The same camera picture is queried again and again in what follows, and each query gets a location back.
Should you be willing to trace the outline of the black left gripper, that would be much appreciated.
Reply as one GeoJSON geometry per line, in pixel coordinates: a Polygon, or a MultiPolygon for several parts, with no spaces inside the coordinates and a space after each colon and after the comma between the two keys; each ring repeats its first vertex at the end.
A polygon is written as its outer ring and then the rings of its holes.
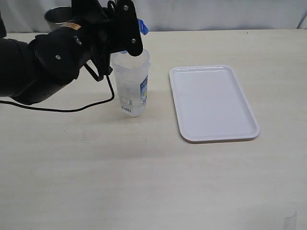
{"type": "Polygon", "coordinates": [[[99,72],[111,72],[110,39],[116,34],[113,1],[73,0],[71,18],[57,28],[58,72],[78,72],[91,60],[99,72]]]}

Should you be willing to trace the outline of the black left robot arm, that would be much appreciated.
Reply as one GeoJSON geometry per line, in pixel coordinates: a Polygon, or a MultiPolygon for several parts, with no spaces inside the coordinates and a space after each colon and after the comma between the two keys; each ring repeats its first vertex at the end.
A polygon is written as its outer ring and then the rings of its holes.
{"type": "Polygon", "coordinates": [[[110,56],[121,49],[118,2],[74,0],[49,10],[55,24],[29,42],[7,37],[0,26],[0,101],[33,109],[79,77],[85,68],[95,81],[108,80],[110,56]]]}

